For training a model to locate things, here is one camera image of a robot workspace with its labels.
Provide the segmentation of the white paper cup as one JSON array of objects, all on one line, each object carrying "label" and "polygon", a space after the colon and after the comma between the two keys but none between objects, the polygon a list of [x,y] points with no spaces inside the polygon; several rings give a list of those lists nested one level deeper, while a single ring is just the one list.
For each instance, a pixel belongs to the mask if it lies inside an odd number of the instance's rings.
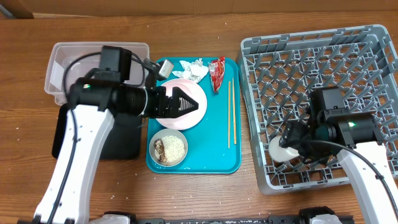
[{"label": "white paper cup", "polygon": [[274,161],[282,163],[294,159],[300,155],[298,150],[292,147],[281,147],[280,139],[281,136],[274,137],[269,143],[268,151]]}]

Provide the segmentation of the white napkin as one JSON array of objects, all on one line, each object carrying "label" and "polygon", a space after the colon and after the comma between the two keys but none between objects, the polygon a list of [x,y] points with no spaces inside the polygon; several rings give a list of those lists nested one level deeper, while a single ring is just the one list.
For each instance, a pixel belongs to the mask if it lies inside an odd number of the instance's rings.
[{"label": "white napkin", "polygon": [[180,60],[179,63],[183,71],[172,71],[172,74],[177,78],[199,83],[209,72],[208,67],[204,66],[202,58],[196,59],[194,62]]}]

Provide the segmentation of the grey bowl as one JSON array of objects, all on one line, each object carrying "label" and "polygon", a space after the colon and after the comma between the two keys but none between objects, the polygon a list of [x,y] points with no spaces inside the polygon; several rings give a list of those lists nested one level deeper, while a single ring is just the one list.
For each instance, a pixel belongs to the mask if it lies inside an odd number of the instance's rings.
[{"label": "grey bowl", "polygon": [[172,166],[165,166],[165,165],[160,164],[160,163],[157,161],[157,159],[156,159],[156,157],[155,157],[155,154],[154,154],[154,141],[155,141],[156,139],[163,138],[163,137],[165,137],[165,136],[176,136],[176,137],[180,138],[180,139],[183,141],[183,143],[184,143],[184,145],[185,145],[185,150],[186,150],[185,157],[186,157],[187,152],[188,152],[188,142],[187,142],[185,136],[184,136],[180,131],[177,131],[177,130],[174,130],[174,129],[163,129],[163,130],[160,130],[160,131],[158,131],[158,132],[152,137],[152,139],[150,140],[150,143],[149,143],[149,154],[150,154],[152,160],[153,160],[156,164],[158,164],[158,165],[160,165],[160,166],[172,167]]}]

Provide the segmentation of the red snack wrapper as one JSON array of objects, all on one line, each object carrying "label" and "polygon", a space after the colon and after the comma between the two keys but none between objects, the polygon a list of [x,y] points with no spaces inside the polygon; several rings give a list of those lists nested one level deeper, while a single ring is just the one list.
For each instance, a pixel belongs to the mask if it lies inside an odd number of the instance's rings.
[{"label": "red snack wrapper", "polygon": [[211,78],[211,84],[213,87],[213,91],[218,93],[223,79],[224,79],[224,72],[225,72],[225,58],[220,57],[218,59],[212,60],[208,64],[208,69]]}]

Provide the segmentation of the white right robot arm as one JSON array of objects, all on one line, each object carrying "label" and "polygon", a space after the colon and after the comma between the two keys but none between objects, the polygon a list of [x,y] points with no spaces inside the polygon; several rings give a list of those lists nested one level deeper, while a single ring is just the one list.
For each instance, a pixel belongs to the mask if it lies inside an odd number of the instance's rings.
[{"label": "white right robot arm", "polygon": [[350,113],[337,87],[309,94],[309,119],[289,121],[269,144],[279,163],[301,156],[304,163],[337,158],[366,223],[397,223],[397,186],[387,161],[384,138],[371,113]]}]

